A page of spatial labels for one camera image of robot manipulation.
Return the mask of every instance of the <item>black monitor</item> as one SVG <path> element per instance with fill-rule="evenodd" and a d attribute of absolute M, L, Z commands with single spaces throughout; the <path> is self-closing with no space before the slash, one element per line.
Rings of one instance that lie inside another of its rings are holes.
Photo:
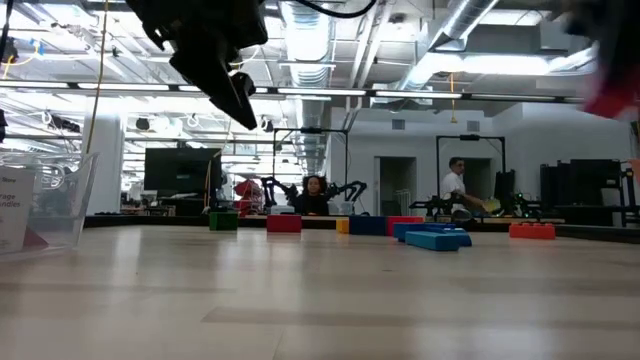
<path fill-rule="evenodd" d="M 620 161 L 617 160 L 571 160 L 572 202 L 602 206 L 602 189 L 619 189 L 620 173 Z"/>
<path fill-rule="evenodd" d="M 219 151 L 220 149 L 147 149 L 144 189 L 204 193 L 210 186 L 214 192 L 222 186 L 222 164 L 220 156 L 215 156 Z M 207 171 L 210 171 L 210 185 L 206 183 Z"/>

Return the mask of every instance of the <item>monitor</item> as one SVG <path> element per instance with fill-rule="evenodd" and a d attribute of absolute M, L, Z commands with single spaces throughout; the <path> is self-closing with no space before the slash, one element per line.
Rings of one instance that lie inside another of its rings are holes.
<path fill-rule="evenodd" d="M 207 171 L 212 192 L 222 186 L 220 149 L 146 149 L 144 189 L 204 193 Z"/>

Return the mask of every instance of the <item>clear plastic bin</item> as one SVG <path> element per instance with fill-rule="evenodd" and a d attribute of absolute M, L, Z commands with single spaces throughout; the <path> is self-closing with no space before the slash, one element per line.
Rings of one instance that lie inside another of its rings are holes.
<path fill-rule="evenodd" d="M 43 255 L 78 245 L 98 154 L 0 153 L 0 166 L 35 172 L 22 250 L 0 260 Z"/>
<path fill-rule="evenodd" d="M 329 201 L 329 215 L 353 215 L 353 201 Z"/>

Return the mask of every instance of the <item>red object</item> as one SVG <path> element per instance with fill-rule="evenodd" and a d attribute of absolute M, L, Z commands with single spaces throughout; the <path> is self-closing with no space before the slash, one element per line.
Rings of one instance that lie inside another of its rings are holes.
<path fill-rule="evenodd" d="M 240 217 L 258 214 L 262 208 L 262 190 L 260 186 L 251 180 L 246 180 L 236 185 L 233 190 L 242 198 L 234 202 Z"/>
<path fill-rule="evenodd" d="M 27 227 L 27 230 L 24 233 L 24 247 L 31 246 L 48 246 L 49 243 L 46 242 L 40 235 L 36 234 L 33 230 Z"/>
<path fill-rule="evenodd" d="M 300 215 L 268 215 L 267 232 L 302 232 L 302 216 Z"/>
<path fill-rule="evenodd" d="M 423 222 L 424 218 L 421 216 L 388 216 L 387 236 L 393 236 L 393 225 L 395 224 L 416 224 Z"/>
<path fill-rule="evenodd" d="M 600 85 L 598 92 L 585 105 L 584 111 L 613 119 L 632 106 L 639 93 L 640 66 L 630 71 L 624 79 L 617 79 L 614 85 Z"/>
<path fill-rule="evenodd" d="M 509 237 L 521 239 L 555 240 L 556 228 L 553 224 L 511 224 Z"/>

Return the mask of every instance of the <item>white label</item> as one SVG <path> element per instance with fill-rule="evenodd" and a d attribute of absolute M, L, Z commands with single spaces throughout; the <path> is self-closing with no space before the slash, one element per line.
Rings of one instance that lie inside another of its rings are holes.
<path fill-rule="evenodd" d="M 0 167 L 0 254 L 22 250 L 34 179 L 33 171 Z"/>

